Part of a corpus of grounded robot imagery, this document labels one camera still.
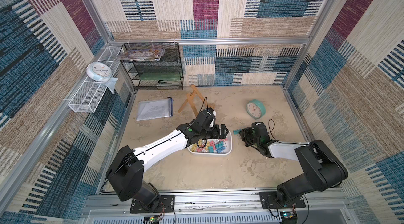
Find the wooden easel stand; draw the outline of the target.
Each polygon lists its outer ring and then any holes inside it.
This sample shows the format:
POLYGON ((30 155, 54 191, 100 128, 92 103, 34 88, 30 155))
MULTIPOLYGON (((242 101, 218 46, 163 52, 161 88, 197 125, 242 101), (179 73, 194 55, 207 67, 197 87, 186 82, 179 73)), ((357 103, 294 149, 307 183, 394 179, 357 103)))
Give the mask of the wooden easel stand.
POLYGON ((185 101, 183 102, 180 109, 178 110, 179 113, 181 113, 185 109, 186 105, 189 104, 195 117, 197 117, 199 112, 197 111, 196 105, 194 103, 194 99, 196 97, 198 97, 203 102, 202 108, 211 107, 212 109, 214 109, 215 105, 209 103, 207 97, 203 96, 202 93, 198 90, 198 88, 195 85, 191 85, 190 87, 192 89, 192 92, 187 93, 185 101))

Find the white plastic storage box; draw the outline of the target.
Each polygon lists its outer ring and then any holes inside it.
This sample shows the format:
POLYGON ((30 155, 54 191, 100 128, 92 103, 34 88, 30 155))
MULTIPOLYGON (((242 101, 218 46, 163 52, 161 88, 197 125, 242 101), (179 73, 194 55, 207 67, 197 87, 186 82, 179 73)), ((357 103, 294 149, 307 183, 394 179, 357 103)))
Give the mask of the white plastic storage box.
POLYGON ((232 147, 232 137, 229 132, 225 139, 209 139, 204 148, 199 148, 194 144, 187 149, 195 155, 225 156, 230 154, 232 147))

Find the white round wall clock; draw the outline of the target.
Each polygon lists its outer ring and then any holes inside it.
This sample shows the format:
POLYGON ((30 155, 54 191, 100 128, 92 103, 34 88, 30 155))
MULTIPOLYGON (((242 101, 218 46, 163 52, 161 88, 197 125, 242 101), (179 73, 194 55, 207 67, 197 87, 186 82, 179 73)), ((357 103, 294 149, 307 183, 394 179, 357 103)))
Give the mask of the white round wall clock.
POLYGON ((113 75, 110 67, 100 62, 89 64, 86 73, 90 79, 100 83, 108 82, 113 75))

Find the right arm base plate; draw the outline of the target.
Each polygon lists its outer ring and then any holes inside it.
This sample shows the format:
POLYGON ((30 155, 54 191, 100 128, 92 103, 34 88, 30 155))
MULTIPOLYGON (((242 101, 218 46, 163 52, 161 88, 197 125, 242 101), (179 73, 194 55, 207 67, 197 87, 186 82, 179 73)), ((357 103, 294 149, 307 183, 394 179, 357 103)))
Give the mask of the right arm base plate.
POLYGON ((306 208, 305 200, 302 196, 288 199, 278 191, 263 191, 259 193, 259 196, 263 209, 306 208))

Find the black stapler on shelf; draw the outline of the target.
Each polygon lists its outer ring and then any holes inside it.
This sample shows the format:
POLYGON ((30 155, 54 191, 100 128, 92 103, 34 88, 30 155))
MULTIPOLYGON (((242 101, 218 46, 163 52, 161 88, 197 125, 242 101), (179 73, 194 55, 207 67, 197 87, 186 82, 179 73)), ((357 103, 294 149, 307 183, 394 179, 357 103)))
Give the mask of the black stapler on shelf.
POLYGON ((171 80, 159 80, 158 84, 160 86, 178 86, 179 82, 177 81, 171 81, 171 80))

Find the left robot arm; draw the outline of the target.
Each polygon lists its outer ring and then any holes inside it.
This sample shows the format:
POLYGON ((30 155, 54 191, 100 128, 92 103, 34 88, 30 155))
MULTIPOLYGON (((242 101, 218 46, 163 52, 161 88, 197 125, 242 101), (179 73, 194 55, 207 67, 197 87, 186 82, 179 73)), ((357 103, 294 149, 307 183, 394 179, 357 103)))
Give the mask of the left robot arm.
POLYGON ((229 130, 226 125, 217 125, 215 122, 216 112, 207 108, 190 123, 179 125, 155 142, 135 149, 128 146, 121 148, 106 171, 107 182, 119 200, 133 200, 149 212, 161 208, 161 195, 151 183, 143 181, 144 173, 167 156, 200 140, 225 139, 229 130))

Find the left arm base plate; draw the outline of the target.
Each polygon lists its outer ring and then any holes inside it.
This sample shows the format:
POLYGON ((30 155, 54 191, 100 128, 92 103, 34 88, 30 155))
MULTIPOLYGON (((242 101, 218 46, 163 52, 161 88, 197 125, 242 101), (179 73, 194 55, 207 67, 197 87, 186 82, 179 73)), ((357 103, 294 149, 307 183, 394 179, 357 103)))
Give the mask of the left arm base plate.
POLYGON ((150 204, 132 199, 130 213, 174 212, 175 195, 159 195, 150 204))

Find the green round alarm clock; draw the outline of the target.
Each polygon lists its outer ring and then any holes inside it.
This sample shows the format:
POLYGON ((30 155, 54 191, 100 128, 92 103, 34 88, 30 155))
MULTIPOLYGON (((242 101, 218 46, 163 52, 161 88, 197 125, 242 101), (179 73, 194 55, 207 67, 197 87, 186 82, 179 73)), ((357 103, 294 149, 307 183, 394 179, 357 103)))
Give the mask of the green round alarm clock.
POLYGON ((254 119, 262 118, 266 113, 266 108, 259 100, 251 100, 246 105, 247 113, 254 119))

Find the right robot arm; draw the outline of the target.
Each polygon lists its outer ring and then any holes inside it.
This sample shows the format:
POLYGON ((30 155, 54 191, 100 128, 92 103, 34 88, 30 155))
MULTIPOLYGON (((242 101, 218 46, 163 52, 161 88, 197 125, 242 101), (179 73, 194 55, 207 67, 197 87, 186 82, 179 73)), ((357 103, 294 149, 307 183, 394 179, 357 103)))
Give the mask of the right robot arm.
POLYGON ((299 162, 303 173, 277 186, 275 195, 265 198, 267 208, 292 207, 306 193, 325 191, 348 178, 342 162, 321 140, 309 143, 277 141, 264 123, 257 122, 239 131, 246 147, 256 149, 267 158, 289 159, 299 162))

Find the black mesh shelf rack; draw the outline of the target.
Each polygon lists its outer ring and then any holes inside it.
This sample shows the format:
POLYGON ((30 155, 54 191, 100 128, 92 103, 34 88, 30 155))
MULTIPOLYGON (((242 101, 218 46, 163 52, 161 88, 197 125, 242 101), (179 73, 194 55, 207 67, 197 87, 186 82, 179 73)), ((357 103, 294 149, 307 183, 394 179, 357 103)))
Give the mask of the black mesh shelf rack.
POLYGON ((124 61, 119 60, 132 81, 136 91, 170 90, 184 88, 183 64, 179 44, 171 43, 125 43, 121 51, 132 49, 165 49, 160 61, 124 61), (159 80, 179 82, 178 86, 160 86, 159 80))

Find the magazine on shelf top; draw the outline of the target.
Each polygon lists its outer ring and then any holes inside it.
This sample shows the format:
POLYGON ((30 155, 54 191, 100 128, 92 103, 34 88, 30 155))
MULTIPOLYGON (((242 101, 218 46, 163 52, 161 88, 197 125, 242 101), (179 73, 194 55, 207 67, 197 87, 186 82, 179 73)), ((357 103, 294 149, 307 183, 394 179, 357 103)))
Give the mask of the magazine on shelf top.
POLYGON ((114 59, 124 61, 160 61, 164 54, 165 49, 132 49, 121 51, 114 59))

